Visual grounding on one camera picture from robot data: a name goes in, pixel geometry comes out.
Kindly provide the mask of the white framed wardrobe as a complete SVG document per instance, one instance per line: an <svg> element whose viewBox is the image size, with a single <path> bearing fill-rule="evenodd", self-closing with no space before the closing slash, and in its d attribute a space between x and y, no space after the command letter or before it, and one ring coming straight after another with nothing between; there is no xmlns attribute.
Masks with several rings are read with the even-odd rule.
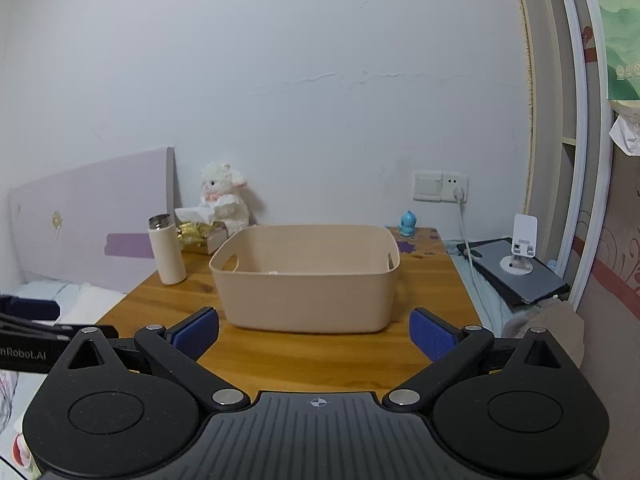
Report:
<svg viewBox="0 0 640 480"><path fill-rule="evenodd" d="M622 255L605 229L614 144L598 0L520 0L529 79L524 210L538 220L538 257L578 306L601 259Z"/></svg>

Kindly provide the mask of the white phone stand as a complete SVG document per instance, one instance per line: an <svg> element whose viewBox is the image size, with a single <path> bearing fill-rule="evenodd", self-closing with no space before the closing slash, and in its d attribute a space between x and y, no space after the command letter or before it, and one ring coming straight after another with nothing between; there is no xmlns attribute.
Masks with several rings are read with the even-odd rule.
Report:
<svg viewBox="0 0 640 480"><path fill-rule="evenodd" d="M538 221L528 214L516 214L513 223L511 252L500 261L503 271L522 276L533 272L536 256Z"/></svg>

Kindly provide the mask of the cream thermos bottle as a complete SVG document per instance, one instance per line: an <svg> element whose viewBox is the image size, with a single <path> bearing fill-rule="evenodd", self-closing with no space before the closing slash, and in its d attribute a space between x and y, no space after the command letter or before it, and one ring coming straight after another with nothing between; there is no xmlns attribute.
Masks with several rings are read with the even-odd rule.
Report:
<svg viewBox="0 0 640 480"><path fill-rule="evenodd" d="M186 279L178 232L170 214L149 218L148 234L157 273L164 285L179 284Z"/></svg>

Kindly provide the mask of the gold white tissue box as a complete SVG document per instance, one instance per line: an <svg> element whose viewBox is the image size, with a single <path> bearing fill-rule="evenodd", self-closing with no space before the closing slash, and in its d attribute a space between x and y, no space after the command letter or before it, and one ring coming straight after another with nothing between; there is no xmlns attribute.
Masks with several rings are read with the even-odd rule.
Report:
<svg viewBox="0 0 640 480"><path fill-rule="evenodd" d="M228 240L227 228L215 220L212 208L178 208L175 215L178 240L183 252L213 255Z"/></svg>

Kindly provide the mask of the beige plastic storage basket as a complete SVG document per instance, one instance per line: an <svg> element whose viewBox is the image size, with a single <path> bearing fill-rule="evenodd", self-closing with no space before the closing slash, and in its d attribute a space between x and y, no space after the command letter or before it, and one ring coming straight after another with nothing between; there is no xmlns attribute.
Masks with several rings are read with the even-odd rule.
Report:
<svg viewBox="0 0 640 480"><path fill-rule="evenodd" d="M400 267L382 226L250 226L209 260L227 320L304 334L376 333L390 324Z"/></svg>

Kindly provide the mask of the blue small figurine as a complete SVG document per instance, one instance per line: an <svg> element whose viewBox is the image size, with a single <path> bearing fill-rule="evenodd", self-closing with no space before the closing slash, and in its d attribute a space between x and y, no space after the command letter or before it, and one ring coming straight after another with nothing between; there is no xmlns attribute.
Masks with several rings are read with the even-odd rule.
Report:
<svg viewBox="0 0 640 480"><path fill-rule="evenodd" d="M416 234L416 215L411 210L400 217L398 230L402 237L414 237Z"/></svg>

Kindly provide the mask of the white wall switch socket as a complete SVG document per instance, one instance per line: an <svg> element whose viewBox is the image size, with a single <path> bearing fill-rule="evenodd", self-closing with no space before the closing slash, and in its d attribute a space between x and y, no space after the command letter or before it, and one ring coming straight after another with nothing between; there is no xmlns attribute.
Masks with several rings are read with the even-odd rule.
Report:
<svg viewBox="0 0 640 480"><path fill-rule="evenodd" d="M462 172L415 171L412 198L417 202L462 203L469 197L469 177Z"/></svg>

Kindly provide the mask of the white plush lamb toy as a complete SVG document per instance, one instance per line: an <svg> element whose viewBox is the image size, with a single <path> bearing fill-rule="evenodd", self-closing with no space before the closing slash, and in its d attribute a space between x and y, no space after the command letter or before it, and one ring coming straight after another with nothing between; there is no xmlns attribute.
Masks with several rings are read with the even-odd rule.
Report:
<svg viewBox="0 0 640 480"><path fill-rule="evenodd" d="M250 211L241 196L247 185L243 175L230 164L208 164L201 174L201 206L213 213L229 236L250 225Z"/></svg>

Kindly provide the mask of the lilac bed headboard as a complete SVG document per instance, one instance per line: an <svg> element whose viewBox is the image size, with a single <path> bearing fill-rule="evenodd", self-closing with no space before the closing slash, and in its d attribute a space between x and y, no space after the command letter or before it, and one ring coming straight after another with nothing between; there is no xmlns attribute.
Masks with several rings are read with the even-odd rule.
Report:
<svg viewBox="0 0 640 480"><path fill-rule="evenodd" d="M9 192L26 278L131 292L156 272L148 220L174 210L172 148L114 157Z"/></svg>

